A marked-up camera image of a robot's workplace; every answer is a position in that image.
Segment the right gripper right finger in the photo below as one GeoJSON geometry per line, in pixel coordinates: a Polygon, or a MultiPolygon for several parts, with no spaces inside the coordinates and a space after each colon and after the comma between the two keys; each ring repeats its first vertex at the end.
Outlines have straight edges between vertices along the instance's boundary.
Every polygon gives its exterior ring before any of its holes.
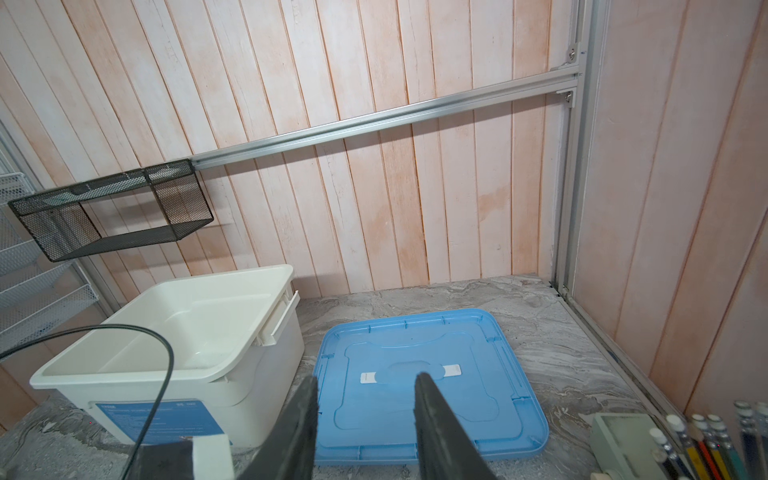
{"type": "Polygon", "coordinates": [[[422,479],[496,478],[426,372],[416,377],[414,416],[422,479]]]}

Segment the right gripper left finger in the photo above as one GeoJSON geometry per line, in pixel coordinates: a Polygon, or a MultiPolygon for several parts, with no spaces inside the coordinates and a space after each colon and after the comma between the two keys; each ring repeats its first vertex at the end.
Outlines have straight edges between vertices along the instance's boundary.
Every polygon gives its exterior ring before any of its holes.
{"type": "Polygon", "coordinates": [[[239,479],[311,479],[318,430],[318,380],[306,377],[239,479]]]}

